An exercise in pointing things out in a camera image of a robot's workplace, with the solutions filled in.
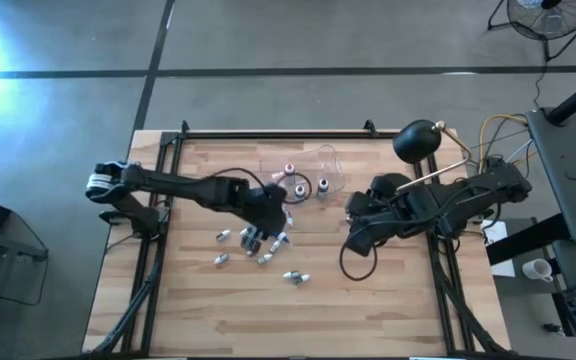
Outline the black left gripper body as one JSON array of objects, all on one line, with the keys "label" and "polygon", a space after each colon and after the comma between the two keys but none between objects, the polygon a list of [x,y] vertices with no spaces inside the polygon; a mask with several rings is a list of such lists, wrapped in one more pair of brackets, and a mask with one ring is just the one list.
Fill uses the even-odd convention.
[{"label": "black left gripper body", "polygon": [[286,225],[283,201],[287,191],[276,184],[249,189],[245,195],[245,220],[258,230],[277,233]]}]

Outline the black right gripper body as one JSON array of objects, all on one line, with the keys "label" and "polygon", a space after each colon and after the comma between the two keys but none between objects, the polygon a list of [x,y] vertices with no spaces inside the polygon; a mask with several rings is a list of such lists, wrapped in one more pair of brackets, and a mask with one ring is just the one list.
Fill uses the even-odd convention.
[{"label": "black right gripper body", "polygon": [[392,201],[375,198],[367,210],[367,231],[372,238],[410,238],[412,220],[401,196]]}]

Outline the clear plastic bin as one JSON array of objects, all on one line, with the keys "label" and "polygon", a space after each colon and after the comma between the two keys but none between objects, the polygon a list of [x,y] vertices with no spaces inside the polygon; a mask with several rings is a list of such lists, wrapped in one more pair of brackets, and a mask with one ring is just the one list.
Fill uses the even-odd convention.
[{"label": "clear plastic bin", "polygon": [[[284,166],[288,163],[295,166],[293,175],[284,173]],[[286,189],[286,201],[289,204],[299,204],[309,199],[331,198],[339,193],[346,183],[337,151],[331,145],[289,155],[266,156],[260,160],[260,170],[265,181],[276,183]],[[284,177],[273,181],[271,174],[277,172],[283,172]],[[329,182],[326,193],[318,192],[318,181],[321,178]],[[305,196],[302,198],[297,198],[294,194],[294,189],[298,185],[305,188]]]}]

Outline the black desk lamp brass neck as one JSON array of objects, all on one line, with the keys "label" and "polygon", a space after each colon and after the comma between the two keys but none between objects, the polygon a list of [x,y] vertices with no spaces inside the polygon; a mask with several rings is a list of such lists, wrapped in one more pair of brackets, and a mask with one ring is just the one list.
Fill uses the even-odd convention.
[{"label": "black desk lamp brass neck", "polygon": [[433,155],[440,147],[444,137],[451,139],[457,144],[466,153],[466,157],[450,166],[433,170],[430,174],[416,180],[410,180],[400,173],[377,176],[371,183],[371,194],[377,197],[392,197],[402,193],[405,189],[422,184],[428,179],[433,179],[442,173],[466,165],[473,157],[472,151],[457,135],[447,128],[444,121],[415,120],[393,138],[392,146],[400,160],[407,164],[415,165]]}]

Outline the white paper sheet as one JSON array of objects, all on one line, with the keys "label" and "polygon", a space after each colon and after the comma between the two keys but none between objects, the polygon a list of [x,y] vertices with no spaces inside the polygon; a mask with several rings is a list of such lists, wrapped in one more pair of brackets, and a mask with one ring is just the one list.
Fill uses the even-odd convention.
[{"label": "white paper sheet", "polygon": [[[484,244],[486,247],[502,241],[508,236],[506,224],[503,221],[493,222],[492,220],[483,220],[480,230],[484,235]],[[514,265],[511,260],[491,266],[492,274],[498,277],[515,277]]]}]

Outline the white mug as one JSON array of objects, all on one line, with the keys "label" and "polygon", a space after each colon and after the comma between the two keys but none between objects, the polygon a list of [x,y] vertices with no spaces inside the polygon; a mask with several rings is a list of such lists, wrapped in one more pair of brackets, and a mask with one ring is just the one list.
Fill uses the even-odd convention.
[{"label": "white mug", "polygon": [[538,258],[524,263],[521,267],[524,276],[530,280],[553,282],[553,269],[548,261]]}]

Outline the black floor fan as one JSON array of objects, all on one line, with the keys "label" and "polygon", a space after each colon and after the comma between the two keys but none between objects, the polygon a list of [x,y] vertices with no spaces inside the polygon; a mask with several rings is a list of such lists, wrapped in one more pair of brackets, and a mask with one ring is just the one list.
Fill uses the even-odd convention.
[{"label": "black floor fan", "polygon": [[548,63],[576,40],[576,0],[499,0],[487,20],[487,30],[503,28],[538,41]]}]

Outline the black aluminium table frame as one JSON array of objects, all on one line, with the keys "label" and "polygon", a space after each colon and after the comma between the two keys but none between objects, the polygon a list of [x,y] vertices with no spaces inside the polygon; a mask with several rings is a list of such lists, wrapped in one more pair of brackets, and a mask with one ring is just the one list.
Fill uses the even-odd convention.
[{"label": "black aluminium table frame", "polygon": [[[506,326],[481,237],[469,230],[458,244],[436,245],[428,235],[394,239],[376,258],[341,250],[348,227],[344,205],[376,175],[411,178],[460,161],[460,147],[444,140],[412,166],[395,155],[389,130],[139,131],[129,157],[148,169],[203,176],[254,171],[260,160],[331,145],[345,176],[331,198],[293,206],[290,243],[266,264],[239,245],[241,220],[187,200],[170,202],[166,239],[142,243],[130,227],[111,230],[82,355],[102,357],[101,343],[128,307],[154,262],[161,274],[112,360],[149,357],[408,357],[477,350],[480,343],[433,279],[440,263],[483,327],[508,345]],[[218,242],[216,236],[230,230]],[[222,253],[229,259],[215,265]],[[295,285],[289,271],[309,274]]]}]

